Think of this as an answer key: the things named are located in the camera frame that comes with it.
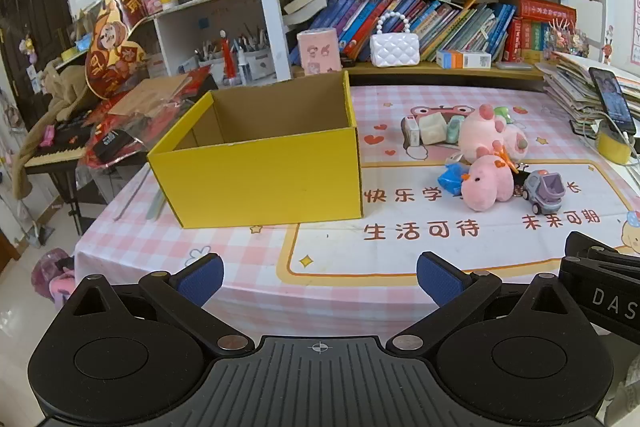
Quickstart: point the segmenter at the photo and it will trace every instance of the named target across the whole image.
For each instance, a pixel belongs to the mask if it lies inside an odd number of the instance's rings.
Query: white pearl handbag
[[[383,33],[382,25],[391,17],[400,17],[404,32]],[[420,39],[409,31],[408,19],[400,12],[387,12],[378,19],[376,33],[370,37],[371,62],[378,68],[415,66],[420,62]]]

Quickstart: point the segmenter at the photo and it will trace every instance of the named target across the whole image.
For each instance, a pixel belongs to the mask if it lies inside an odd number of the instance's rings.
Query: paper stack
[[[602,111],[602,104],[593,86],[589,68],[612,71],[618,79],[625,95],[631,114],[640,119],[640,78],[627,71],[607,66],[589,58],[576,57],[565,53],[556,53],[557,66],[537,64],[545,75],[545,92],[577,123],[593,124],[602,119],[593,110]]]

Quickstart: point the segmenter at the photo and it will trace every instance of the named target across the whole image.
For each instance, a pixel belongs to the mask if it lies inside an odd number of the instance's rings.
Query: tiled floor
[[[64,210],[53,217],[50,225],[55,232],[47,244],[40,249],[29,248],[20,261],[11,261],[0,275],[0,422],[5,427],[35,427],[43,418],[29,387],[27,364],[56,311],[52,302],[31,287],[31,269],[52,248],[71,254],[78,241],[74,222]],[[606,344],[616,359],[614,379],[619,380],[640,348],[613,335]],[[598,417],[602,420],[603,416],[601,410]],[[640,408],[616,427],[637,425]]]

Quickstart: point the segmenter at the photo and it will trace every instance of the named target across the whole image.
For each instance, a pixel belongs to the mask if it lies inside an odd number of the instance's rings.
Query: brown cloth
[[[52,61],[44,69],[43,83],[53,98],[47,113],[31,128],[20,151],[14,156],[12,178],[16,200],[26,198],[31,193],[33,187],[24,171],[24,165],[42,142],[46,126],[66,121],[76,110],[94,107],[98,102],[98,97],[87,86],[83,66],[67,66],[62,73],[58,73]]]

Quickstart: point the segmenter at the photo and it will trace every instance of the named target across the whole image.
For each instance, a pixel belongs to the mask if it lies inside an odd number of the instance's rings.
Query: smartphone
[[[599,68],[589,68],[591,80],[598,91],[600,101],[606,113],[611,117],[620,131],[626,131],[630,136],[636,134],[636,124],[626,105],[625,96],[622,94],[622,88],[618,83],[616,75],[611,71],[601,70]]]

